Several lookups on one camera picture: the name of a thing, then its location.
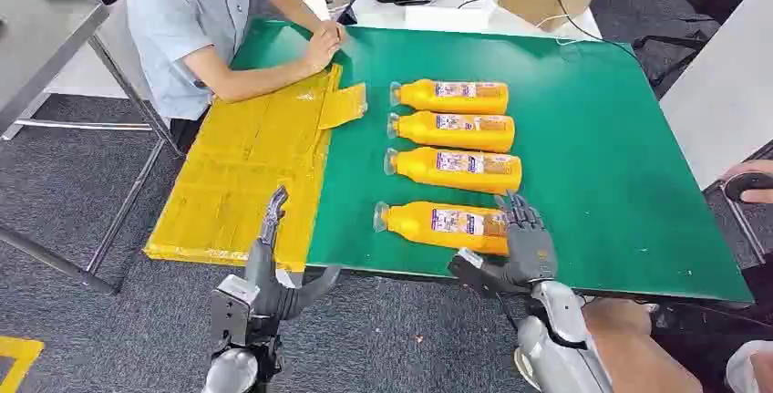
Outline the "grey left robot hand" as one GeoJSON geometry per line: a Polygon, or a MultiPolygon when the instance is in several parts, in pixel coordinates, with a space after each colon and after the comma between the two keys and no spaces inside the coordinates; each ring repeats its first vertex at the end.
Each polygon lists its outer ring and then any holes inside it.
{"type": "Polygon", "coordinates": [[[252,302],[253,312],[279,320],[297,317],[307,306],[329,293],[341,273],[340,266],[327,267],[321,276],[297,288],[279,282],[274,247],[284,216],[282,207],[287,199],[288,192],[280,185],[268,201],[259,236],[253,242],[245,265],[246,281],[259,289],[252,302]]]}

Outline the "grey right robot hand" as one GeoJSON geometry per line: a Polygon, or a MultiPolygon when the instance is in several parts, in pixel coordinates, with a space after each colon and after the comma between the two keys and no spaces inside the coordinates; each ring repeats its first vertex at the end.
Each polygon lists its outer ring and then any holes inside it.
{"type": "Polygon", "coordinates": [[[507,191],[494,199],[504,215],[508,261],[490,263],[469,249],[461,249],[451,258],[448,270],[486,297],[496,293],[528,295],[535,284],[556,275],[553,239],[541,214],[521,195],[507,191]]]}

